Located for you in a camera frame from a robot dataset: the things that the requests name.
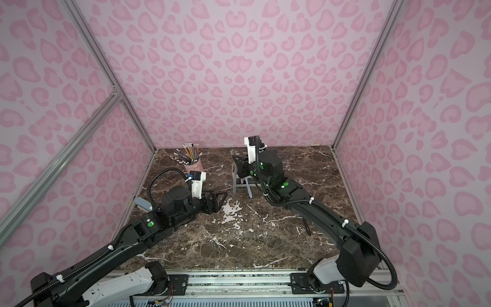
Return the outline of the cream toothbrush holder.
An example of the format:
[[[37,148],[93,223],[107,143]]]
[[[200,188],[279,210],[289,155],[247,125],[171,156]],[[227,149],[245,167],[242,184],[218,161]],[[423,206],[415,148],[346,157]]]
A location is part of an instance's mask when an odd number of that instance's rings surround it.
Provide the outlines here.
[[[259,186],[259,181],[256,179],[256,177],[246,177],[246,178],[239,178],[236,174],[236,167],[235,163],[233,162],[232,164],[232,193],[235,194],[237,192],[238,188],[246,188],[245,185],[245,179],[248,179],[249,185],[251,187],[251,190],[253,189],[254,186]]]

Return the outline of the grey blue toothbrush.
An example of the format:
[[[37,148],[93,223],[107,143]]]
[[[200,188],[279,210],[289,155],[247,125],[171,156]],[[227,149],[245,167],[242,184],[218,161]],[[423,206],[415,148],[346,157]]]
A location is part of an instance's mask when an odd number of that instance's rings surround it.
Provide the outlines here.
[[[253,194],[252,194],[252,190],[251,190],[251,187],[249,185],[248,179],[245,179],[245,182],[246,182],[245,183],[245,187],[247,189],[248,196],[249,196],[250,199],[252,199],[253,198]]]

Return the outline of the black toothbrush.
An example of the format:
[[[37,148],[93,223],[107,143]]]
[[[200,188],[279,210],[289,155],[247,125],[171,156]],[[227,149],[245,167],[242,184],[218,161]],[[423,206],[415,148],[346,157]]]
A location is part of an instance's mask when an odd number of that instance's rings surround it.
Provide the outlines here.
[[[308,236],[312,236],[312,231],[311,231],[311,229],[309,227],[309,223],[308,223],[308,221],[305,218],[303,218],[303,225],[304,225],[304,228],[305,228],[305,231],[306,231],[307,235]]]

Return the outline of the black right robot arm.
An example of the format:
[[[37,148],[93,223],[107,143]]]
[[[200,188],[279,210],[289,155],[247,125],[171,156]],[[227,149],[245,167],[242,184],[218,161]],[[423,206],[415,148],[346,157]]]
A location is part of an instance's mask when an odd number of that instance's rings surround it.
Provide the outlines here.
[[[382,251],[371,224],[350,221],[317,201],[300,183],[285,175],[282,160],[275,151],[260,150],[253,156],[232,157],[238,177],[254,178],[270,205],[284,207],[311,222],[339,251],[337,257],[319,259],[308,269],[312,291],[322,292],[337,281],[356,287],[369,283],[381,290],[396,288],[395,266]]]

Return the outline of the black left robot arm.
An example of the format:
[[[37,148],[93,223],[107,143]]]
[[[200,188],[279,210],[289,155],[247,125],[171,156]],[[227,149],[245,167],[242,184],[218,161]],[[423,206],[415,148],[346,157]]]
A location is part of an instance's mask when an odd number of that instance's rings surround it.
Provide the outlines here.
[[[123,226],[115,238],[98,251],[54,275],[43,272],[34,277],[31,295],[18,305],[32,302],[35,306],[93,306],[96,284],[108,273],[170,237],[200,214],[221,210],[228,194],[203,190],[205,173],[192,171],[187,175],[177,168],[166,168],[158,176],[169,172],[178,173],[185,184],[164,193],[158,204],[152,204],[150,212]]]

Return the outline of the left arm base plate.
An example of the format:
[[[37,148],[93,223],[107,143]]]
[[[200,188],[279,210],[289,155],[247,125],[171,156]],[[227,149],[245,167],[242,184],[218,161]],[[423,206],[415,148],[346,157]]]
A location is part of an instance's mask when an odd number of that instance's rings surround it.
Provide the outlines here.
[[[189,283],[189,275],[167,275],[157,281],[151,293],[154,295],[185,295]]]

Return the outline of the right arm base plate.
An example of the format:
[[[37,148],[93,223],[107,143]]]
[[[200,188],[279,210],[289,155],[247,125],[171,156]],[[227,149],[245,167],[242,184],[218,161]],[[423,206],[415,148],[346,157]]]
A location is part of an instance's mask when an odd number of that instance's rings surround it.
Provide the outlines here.
[[[345,294],[344,284],[334,281],[324,285],[306,272],[290,273],[288,286],[292,294]]]

